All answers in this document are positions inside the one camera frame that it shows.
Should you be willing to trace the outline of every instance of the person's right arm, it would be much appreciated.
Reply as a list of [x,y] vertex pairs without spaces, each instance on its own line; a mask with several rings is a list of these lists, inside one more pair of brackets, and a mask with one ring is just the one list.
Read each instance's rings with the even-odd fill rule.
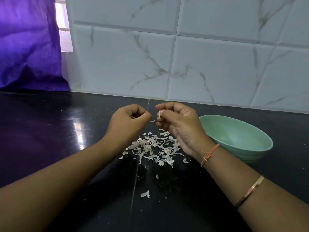
[[[170,102],[156,106],[160,112],[156,125],[172,133],[184,152],[199,163],[215,143],[207,136],[194,109]],[[241,160],[218,147],[203,165],[217,185],[235,205],[257,181],[260,174]],[[252,231],[309,231],[309,206],[264,179],[239,207]]]

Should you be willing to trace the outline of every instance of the curtain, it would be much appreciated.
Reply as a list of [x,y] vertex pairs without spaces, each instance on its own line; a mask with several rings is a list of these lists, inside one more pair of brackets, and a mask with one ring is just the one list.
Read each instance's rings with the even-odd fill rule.
[[0,90],[69,91],[55,0],[0,0]]

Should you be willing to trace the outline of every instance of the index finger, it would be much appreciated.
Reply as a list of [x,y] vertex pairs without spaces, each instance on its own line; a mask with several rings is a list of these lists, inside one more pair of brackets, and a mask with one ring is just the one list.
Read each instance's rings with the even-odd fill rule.
[[138,104],[131,104],[131,105],[128,105],[128,106],[125,106],[123,107],[126,111],[126,113],[129,114],[129,116],[133,116],[133,114],[144,114],[146,112],[146,109],[144,109],[143,107],[141,107],[140,105]]
[[161,103],[161,104],[156,105],[155,108],[158,110],[164,110],[164,109],[172,110],[172,111],[179,113],[180,115],[184,115],[188,111],[192,110],[191,107],[188,107],[182,103],[177,103],[177,102]]

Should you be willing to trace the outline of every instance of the black granite counter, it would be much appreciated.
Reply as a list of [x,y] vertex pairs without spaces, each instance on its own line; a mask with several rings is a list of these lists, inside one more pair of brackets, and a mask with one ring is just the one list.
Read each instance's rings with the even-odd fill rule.
[[[0,94],[0,187],[94,144],[112,114],[137,103],[156,116],[163,101],[74,92]],[[187,104],[199,116],[218,114],[266,132],[274,148],[250,164],[309,203],[309,115]],[[145,132],[158,132],[149,123]],[[250,229],[208,173],[194,161],[173,168],[125,155],[101,171],[48,231],[239,231]],[[150,191],[150,198],[140,194]]]

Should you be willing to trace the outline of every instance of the person's left hand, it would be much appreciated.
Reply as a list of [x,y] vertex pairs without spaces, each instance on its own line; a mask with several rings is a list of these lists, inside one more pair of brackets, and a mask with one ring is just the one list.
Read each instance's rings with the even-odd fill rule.
[[133,142],[138,133],[150,121],[151,114],[140,105],[133,104],[119,108],[112,116],[104,142],[113,153],[117,154]]

